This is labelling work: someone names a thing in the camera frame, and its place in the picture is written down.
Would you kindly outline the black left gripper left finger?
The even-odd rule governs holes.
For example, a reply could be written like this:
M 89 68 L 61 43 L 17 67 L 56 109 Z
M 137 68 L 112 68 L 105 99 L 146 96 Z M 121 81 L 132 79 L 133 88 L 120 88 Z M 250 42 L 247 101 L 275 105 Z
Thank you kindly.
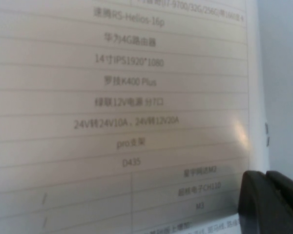
M 243 234 L 289 234 L 292 229 L 286 201 L 262 172 L 243 173 L 238 214 Z

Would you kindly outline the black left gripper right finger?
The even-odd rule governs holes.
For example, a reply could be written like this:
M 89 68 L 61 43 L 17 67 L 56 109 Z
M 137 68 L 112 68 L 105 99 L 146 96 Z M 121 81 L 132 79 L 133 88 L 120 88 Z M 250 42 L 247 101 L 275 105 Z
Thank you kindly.
M 278 199 L 285 209 L 284 213 L 278 212 L 276 215 L 281 220 L 277 223 L 285 230 L 282 234 L 293 234 L 293 180 L 277 171 L 266 172 L 267 179 L 272 183 Z

